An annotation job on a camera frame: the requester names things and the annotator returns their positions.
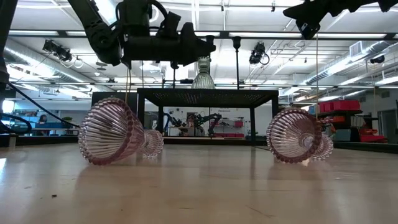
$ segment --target door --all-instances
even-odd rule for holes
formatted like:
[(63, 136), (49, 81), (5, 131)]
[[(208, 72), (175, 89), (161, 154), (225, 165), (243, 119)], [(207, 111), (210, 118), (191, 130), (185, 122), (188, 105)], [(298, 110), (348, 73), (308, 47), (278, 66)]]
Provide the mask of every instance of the door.
[(397, 130), (397, 111), (389, 110), (381, 113), (382, 117), (382, 133), (388, 138), (389, 144), (398, 144)]

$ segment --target window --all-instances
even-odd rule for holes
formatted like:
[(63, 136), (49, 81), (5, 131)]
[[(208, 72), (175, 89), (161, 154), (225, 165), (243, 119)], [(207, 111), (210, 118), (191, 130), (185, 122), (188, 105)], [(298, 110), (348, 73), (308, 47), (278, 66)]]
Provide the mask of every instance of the window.
[(390, 97), (390, 91), (385, 91), (381, 93), (381, 98), (388, 98)]
[(2, 103), (2, 110), (4, 113), (12, 113), (14, 111), (14, 102), (11, 100), (4, 100)]

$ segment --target cable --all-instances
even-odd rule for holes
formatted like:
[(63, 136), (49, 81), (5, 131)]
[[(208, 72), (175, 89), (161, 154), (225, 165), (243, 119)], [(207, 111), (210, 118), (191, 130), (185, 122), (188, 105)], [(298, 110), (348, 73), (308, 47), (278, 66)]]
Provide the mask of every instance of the cable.
[(23, 118), (20, 118), (18, 116), (14, 116), (14, 115), (11, 115), (11, 114), (5, 114), (5, 113), (0, 113), (0, 117), (7, 117), (7, 118), (17, 119), (17, 120), (22, 121), (23, 123), (25, 123), (27, 125), (27, 129), (25, 131), (15, 131), (15, 130), (13, 130), (11, 128), (8, 128), (5, 124), (3, 124), (0, 121), (0, 134), (1, 134), (1, 131), (2, 131), (1, 128), (3, 128), (3, 130), (5, 130), (5, 131), (7, 131), (9, 133), (15, 133), (15, 134), (27, 134), (27, 133), (29, 133), (32, 130), (32, 125), (30, 124), (30, 122), (25, 120), (25, 119), (23, 119)]
[(129, 88), (127, 86), (128, 83), (129, 83), (129, 68), (127, 68), (127, 72), (126, 72), (126, 96), (124, 96), (124, 102), (126, 102), (126, 103), (129, 99), (129, 97), (128, 97), (129, 96), (129, 92), (128, 92)]
[(164, 20), (167, 20), (167, 10), (165, 9), (165, 7), (163, 7), (163, 5), (156, 1), (156, 0), (149, 0), (148, 1), (149, 4), (154, 5), (164, 16)]
[(129, 69), (129, 78), (130, 78), (130, 85), (129, 85), (129, 93), (131, 91), (131, 70)]
[(34, 100), (32, 100), (32, 98), (30, 98), (30, 97), (27, 96), (25, 93), (23, 93), (22, 91), (20, 91), (20, 90), (19, 90), (17, 87), (15, 87), (11, 82), (8, 82), (7, 84), (8, 84), (11, 88), (13, 88), (15, 91), (17, 91), (19, 94), (21, 94), (24, 98), (28, 99), (30, 102), (32, 102), (34, 105), (36, 105), (38, 108), (44, 110), (46, 113), (48, 113), (49, 115), (53, 116), (55, 119), (57, 119), (57, 120), (59, 120), (59, 121), (61, 121), (61, 122), (64, 122), (64, 123), (66, 123), (66, 124), (72, 125), (73, 127), (80, 128), (79, 125), (72, 124), (72, 123), (70, 123), (70, 122), (68, 122), (68, 121), (65, 121), (64, 119), (59, 118), (57, 115), (55, 115), (55, 114), (51, 113), (50, 111), (46, 110), (44, 107), (40, 106), (38, 103), (36, 103)]
[(144, 61), (141, 61), (141, 66), (142, 66), (142, 87), (144, 87)]
[(271, 61), (271, 59), (269, 58), (269, 56), (268, 56), (267, 54), (265, 54), (265, 56), (267, 56), (268, 62), (267, 62), (267, 63), (262, 63), (261, 60), (260, 60), (260, 64), (261, 64), (261, 65), (268, 65), (269, 62)]

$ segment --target metal table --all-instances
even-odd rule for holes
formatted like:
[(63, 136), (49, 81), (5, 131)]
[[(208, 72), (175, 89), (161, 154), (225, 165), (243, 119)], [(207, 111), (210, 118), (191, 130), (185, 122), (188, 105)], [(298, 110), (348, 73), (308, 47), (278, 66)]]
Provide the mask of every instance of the metal table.
[[(272, 117), (278, 113), (277, 90), (201, 90), (139, 88), (137, 115), (142, 124), (145, 120), (145, 100), (159, 107), (158, 124), (163, 124), (165, 106), (207, 108), (249, 108), (251, 122), (251, 145), (256, 145), (256, 117), (254, 109), (272, 101)], [(162, 133), (163, 125), (157, 130)]]

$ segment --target pink glass vase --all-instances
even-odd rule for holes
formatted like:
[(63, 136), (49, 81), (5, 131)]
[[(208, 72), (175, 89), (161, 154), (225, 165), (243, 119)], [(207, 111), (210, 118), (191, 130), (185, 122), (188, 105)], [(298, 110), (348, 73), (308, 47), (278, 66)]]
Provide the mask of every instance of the pink glass vase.
[(95, 165), (110, 164), (137, 150), (159, 153), (163, 146), (161, 136), (154, 138), (155, 134), (144, 132), (137, 116), (118, 98), (106, 98), (96, 103), (80, 128), (80, 152)]
[(310, 158), (320, 145), (322, 133), (315, 117), (301, 109), (287, 109), (275, 116), (267, 130), (267, 144), (282, 162)]
[(313, 160), (324, 160), (333, 152), (333, 141), (326, 135), (322, 134), (322, 138), (318, 149), (312, 155)]
[(146, 144), (140, 148), (143, 156), (155, 157), (163, 150), (163, 136), (156, 130), (145, 130)]

